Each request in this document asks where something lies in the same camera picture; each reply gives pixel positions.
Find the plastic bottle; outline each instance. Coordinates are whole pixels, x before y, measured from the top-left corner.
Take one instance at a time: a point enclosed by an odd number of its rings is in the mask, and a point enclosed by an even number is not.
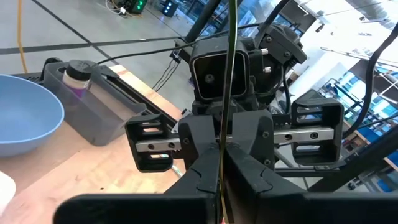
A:
[[[62,82],[77,96],[82,97],[90,84],[93,69],[90,64],[81,60],[71,60],[65,72]]]

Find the yellow cable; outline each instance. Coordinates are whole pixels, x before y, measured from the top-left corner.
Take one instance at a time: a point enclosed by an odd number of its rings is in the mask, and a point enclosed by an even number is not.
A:
[[[18,28],[17,28],[17,43],[19,47],[19,55],[21,56],[22,66],[24,67],[24,72],[27,73],[24,48],[22,47],[21,32],[22,32],[22,0],[18,0]]]

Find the light blue bowl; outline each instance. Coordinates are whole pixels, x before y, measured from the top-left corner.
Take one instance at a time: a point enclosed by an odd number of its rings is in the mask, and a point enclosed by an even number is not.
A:
[[[0,157],[29,152],[61,125],[65,113],[46,88],[10,75],[0,75]]]

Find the wooden tabletop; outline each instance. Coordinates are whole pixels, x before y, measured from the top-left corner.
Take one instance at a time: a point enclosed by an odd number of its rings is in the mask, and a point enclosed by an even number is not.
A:
[[[343,122],[345,123],[345,125],[348,126],[348,128],[351,127],[351,125],[349,124],[349,122],[347,122],[346,120],[343,119]],[[369,142],[358,130],[355,130],[352,134],[357,135],[357,136],[358,136],[364,143],[366,143],[367,145],[370,144],[370,142]]]
[[[175,119],[181,111],[123,66],[112,67],[120,77]],[[182,160],[174,164],[184,173]],[[87,193],[162,193],[178,180],[166,173],[142,174],[136,169],[127,137],[96,147],[63,123],[49,141],[38,149],[0,159],[0,171],[14,179],[16,196],[1,224],[47,224],[66,199]]]

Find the gray floor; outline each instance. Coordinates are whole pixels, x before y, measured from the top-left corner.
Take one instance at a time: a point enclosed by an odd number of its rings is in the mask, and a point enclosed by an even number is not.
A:
[[[148,39],[154,37],[171,37],[186,35],[191,23],[184,16],[168,18],[156,8],[147,6],[142,17],[124,19],[105,9],[102,0],[37,0],[56,14],[72,28],[77,30],[90,42],[108,42],[116,40]],[[45,12],[32,0],[23,3],[23,33],[24,47],[82,44],[86,43],[79,36],[71,32],[64,25]],[[17,1],[5,1],[0,8],[0,51],[1,49],[17,47],[16,41],[16,11]],[[101,47],[111,57],[133,52],[173,47],[172,40],[148,42],[143,44],[125,44]],[[170,52],[117,60],[133,74],[152,86],[162,75],[170,62]],[[105,56],[92,47],[68,50],[52,50],[31,52],[25,54],[29,72],[39,72],[44,60],[58,57],[64,61],[72,59],[92,60],[94,62],[105,59]],[[0,54],[0,73],[22,73],[19,54]],[[188,84],[190,77],[188,65],[182,62],[169,82],[160,90],[160,94],[175,104],[178,108],[190,108],[193,101],[193,88]],[[280,149],[281,153],[294,163],[289,147]],[[285,167],[281,162],[277,167]],[[303,189],[306,184],[303,178],[290,178],[290,181]],[[311,186],[317,179],[307,178]]]

